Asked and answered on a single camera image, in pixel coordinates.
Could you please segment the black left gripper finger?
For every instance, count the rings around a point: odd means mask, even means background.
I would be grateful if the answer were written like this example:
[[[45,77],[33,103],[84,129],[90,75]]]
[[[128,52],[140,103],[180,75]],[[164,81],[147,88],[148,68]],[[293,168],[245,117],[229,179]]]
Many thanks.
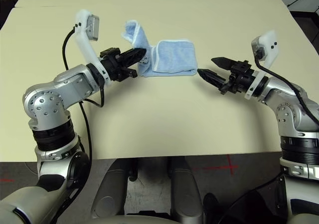
[[[121,67],[128,68],[136,63],[138,63],[140,60],[144,58],[145,55],[141,54],[129,54],[129,55],[122,55],[121,56]]]
[[[120,54],[121,60],[127,60],[127,59],[135,59],[135,60],[141,60],[144,58],[147,50],[145,48],[132,48],[130,50],[127,50]]]

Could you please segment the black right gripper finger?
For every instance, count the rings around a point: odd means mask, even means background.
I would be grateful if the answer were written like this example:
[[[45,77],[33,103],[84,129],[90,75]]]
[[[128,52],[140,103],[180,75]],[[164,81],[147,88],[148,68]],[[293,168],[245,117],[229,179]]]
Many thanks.
[[[224,70],[231,70],[231,67],[235,64],[234,60],[225,57],[215,57],[211,61],[219,68]]]
[[[197,69],[199,76],[209,84],[221,88],[226,84],[226,80],[209,69]]]

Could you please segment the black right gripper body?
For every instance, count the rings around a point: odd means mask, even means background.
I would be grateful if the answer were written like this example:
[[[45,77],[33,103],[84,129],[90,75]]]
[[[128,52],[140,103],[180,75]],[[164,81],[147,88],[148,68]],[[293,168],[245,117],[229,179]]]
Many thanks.
[[[254,70],[251,69],[251,64],[247,60],[235,61],[231,67],[229,80],[219,90],[221,94],[231,92],[233,94],[239,92],[246,92],[254,81]]]

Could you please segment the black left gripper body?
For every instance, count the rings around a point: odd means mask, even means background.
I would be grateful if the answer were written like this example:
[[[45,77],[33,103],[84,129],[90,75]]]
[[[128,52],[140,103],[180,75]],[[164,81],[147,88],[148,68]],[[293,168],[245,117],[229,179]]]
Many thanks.
[[[100,52],[101,64],[111,81],[121,82],[129,77],[136,78],[138,74],[135,69],[121,67],[120,54],[119,48],[108,48]]]

